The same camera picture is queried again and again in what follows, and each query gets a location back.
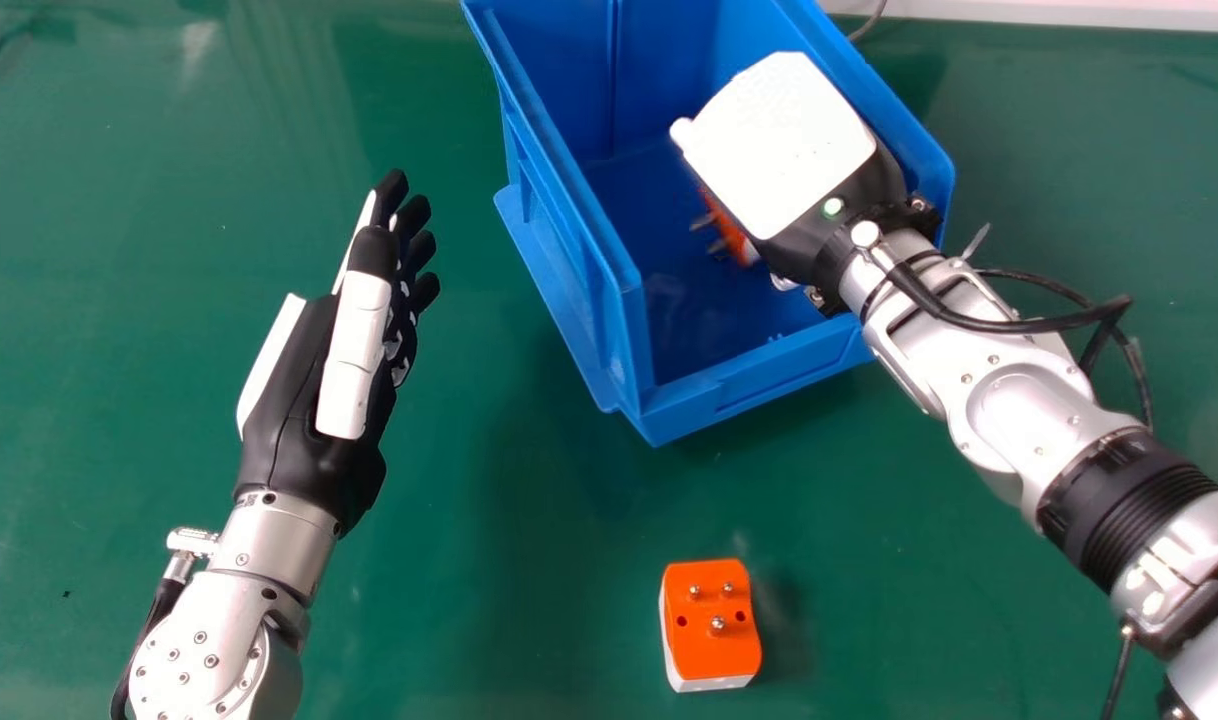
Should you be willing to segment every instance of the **green table surface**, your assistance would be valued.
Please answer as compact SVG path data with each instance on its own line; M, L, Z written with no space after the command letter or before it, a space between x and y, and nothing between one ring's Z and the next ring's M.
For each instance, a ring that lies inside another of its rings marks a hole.
M457 2L192 5L0 5L0 719L102 716L164 534L227 518L283 295L326 288L393 164L445 295L300 716L1097 714L1106 599L875 365L661 450L596 409L491 203ZM948 247L990 222L987 263L1134 294L1161 437L1218 479L1218 37L892 19L862 49L956 161ZM752 570L762 672L677 696L661 570L715 556Z

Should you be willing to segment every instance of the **black fingertip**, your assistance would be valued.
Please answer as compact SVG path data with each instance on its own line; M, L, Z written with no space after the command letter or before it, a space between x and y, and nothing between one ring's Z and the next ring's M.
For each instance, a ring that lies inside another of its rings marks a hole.
M431 256L436 255L436 236L431 231L419 231L409 241L409 252L404 257L404 274L413 277L421 273Z
M385 228L370 225L361 228L352 241L352 253L347 269L393 281L395 238Z
M409 291L409 309L413 309L414 316L420 316L438 296L440 278L435 273L421 275Z
M421 230L421 225L431 219L431 201L425 195L414 195L397 211L395 217L397 217L395 233L400 236L401 242L408 242L409 238L413 238Z
M373 191L378 201L373 202L373 214L368 224L385 228L391 214L400 207L400 202L404 202L409 195L409 178L404 177L404 171L389 171L386 177L373 186Z

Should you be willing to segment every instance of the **blue storage box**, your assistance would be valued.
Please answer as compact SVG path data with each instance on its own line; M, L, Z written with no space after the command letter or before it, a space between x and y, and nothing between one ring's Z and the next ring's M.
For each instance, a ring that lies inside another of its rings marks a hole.
M801 50L946 213L955 171L814 0L463 0L495 68L501 218L605 413L659 446L870 361L764 266L706 255L670 123L737 72Z

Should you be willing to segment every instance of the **robotic arm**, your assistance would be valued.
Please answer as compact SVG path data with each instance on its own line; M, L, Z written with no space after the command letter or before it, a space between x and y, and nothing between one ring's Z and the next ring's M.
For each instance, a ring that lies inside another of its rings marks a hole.
M426 197L404 173L373 188L331 292L289 295L238 404L235 507L220 534L178 528L111 701L141 720L283 719L297 711L308 609L334 545L376 499L379 439L436 298ZM205 570L192 574L197 560Z
M1021 319L966 259L943 258L928 240L942 219L805 55L745 69L672 139L743 233L731 245L750 244L743 259L821 313L851 311L996 496L1111 596L1121 665L1134 642L1167 662L1163 716L1218 720L1218 486L1089 383L1129 298ZM1090 324L1077 364L1058 333Z

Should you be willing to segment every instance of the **black ribbed joint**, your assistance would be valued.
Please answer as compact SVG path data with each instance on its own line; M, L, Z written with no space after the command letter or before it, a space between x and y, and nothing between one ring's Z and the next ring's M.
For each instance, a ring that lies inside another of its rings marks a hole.
M1044 536L1111 592L1149 538L1218 484L1150 432L1113 439L1049 489L1037 512Z

